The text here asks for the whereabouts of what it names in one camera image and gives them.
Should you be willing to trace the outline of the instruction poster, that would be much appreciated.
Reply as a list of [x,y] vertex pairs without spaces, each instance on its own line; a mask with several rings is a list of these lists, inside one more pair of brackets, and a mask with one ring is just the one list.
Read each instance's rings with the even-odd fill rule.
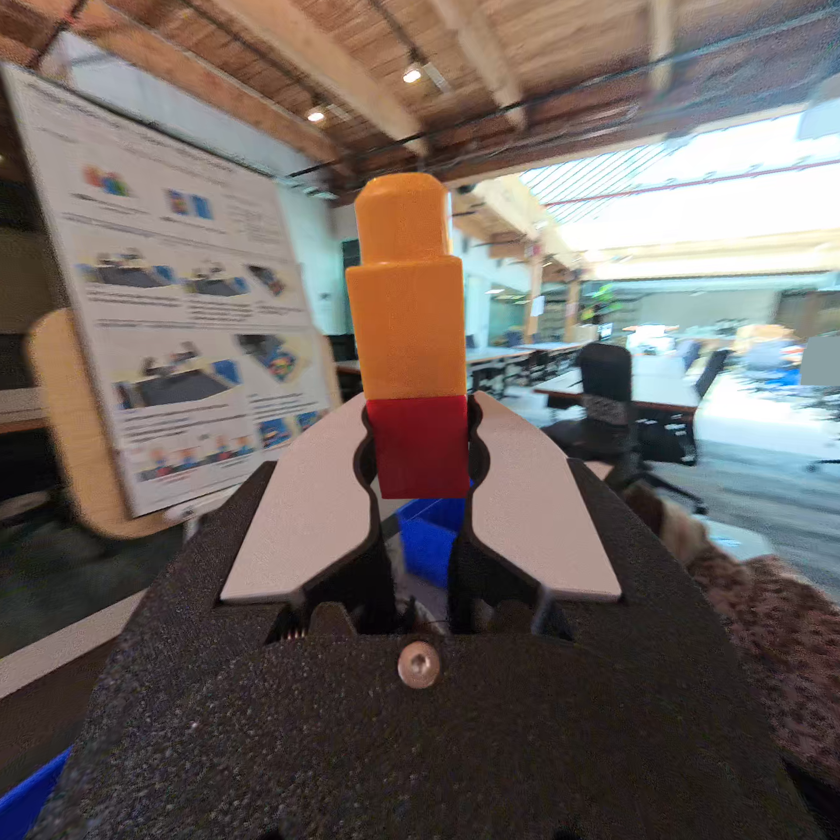
[[330,408],[273,182],[2,73],[129,509],[242,482]]

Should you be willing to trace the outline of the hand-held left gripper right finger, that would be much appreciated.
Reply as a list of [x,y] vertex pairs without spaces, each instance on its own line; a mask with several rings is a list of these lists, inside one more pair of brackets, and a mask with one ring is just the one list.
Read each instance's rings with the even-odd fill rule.
[[448,561],[448,629],[481,634],[503,612],[565,632],[563,604],[619,603],[622,586],[565,453],[490,395],[468,401],[469,475]]

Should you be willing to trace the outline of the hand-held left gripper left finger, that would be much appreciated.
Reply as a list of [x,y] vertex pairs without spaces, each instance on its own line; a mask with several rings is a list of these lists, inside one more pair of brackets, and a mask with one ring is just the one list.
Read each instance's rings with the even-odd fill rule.
[[363,633],[396,628],[365,408],[357,395],[285,449],[220,591],[223,605],[277,603],[310,623],[317,606],[335,602]]

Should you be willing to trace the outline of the black office chair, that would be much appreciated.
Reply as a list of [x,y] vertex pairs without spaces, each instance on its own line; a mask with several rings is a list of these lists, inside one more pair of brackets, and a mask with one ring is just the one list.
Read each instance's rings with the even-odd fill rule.
[[706,516],[704,500],[653,471],[653,464],[697,464],[696,409],[679,412],[664,403],[635,401],[632,356],[624,348],[590,343],[579,352],[577,366],[583,416],[559,420],[542,431],[567,456],[606,465],[605,480],[616,492],[635,485],[665,490],[687,499],[695,513]]

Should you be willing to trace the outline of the blue plastic bin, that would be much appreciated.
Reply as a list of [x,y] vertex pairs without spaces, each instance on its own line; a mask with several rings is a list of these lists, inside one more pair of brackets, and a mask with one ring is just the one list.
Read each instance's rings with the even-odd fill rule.
[[2,796],[1,839],[26,837],[56,788],[70,753],[67,749]]
[[396,511],[406,570],[441,589],[465,517],[464,498],[416,499]]

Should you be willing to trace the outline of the person's patterned brown clothing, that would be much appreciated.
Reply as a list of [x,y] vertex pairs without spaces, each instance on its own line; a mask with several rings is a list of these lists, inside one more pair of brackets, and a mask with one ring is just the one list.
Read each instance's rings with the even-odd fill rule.
[[621,496],[720,616],[794,786],[824,837],[839,838],[838,604],[773,554],[735,559],[643,483]]

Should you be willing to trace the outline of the wooden display board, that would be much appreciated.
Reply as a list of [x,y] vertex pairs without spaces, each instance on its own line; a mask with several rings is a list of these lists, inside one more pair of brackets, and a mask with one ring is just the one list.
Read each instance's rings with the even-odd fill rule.
[[137,539],[183,526],[189,542],[203,519],[225,504],[235,487],[190,500],[181,507],[133,518],[121,488],[120,462],[109,437],[73,316],[68,309],[44,316],[27,339],[31,371],[40,389],[45,424],[53,438],[71,506],[95,534],[117,540]]

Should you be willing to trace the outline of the orange plastic block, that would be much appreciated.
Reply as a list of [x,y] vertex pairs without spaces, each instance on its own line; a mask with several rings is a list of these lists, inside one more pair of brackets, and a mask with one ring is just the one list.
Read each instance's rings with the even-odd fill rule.
[[354,203],[360,264],[345,278],[369,400],[466,395],[464,270],[449,206],[426,173],[374,178]]

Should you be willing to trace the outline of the red plastic block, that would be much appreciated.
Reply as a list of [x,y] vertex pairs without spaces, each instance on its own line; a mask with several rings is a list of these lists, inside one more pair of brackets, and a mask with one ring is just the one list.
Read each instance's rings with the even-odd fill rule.
[[384,499],[457,499],[469,490],[466,395],[367,400]]

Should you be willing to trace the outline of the white top office desk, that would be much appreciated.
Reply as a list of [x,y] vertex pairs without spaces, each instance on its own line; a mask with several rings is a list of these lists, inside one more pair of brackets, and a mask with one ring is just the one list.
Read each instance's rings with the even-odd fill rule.
[[[532,391],[546,396],[550,403],[557,403],[560,407],[584,404],[581,372],[575,367],[535,385]],[[700,397],[693,385],[678,377],[653,374],[633,378],[632,399],[642,408],[673,414],[692,415],[700,405]]]

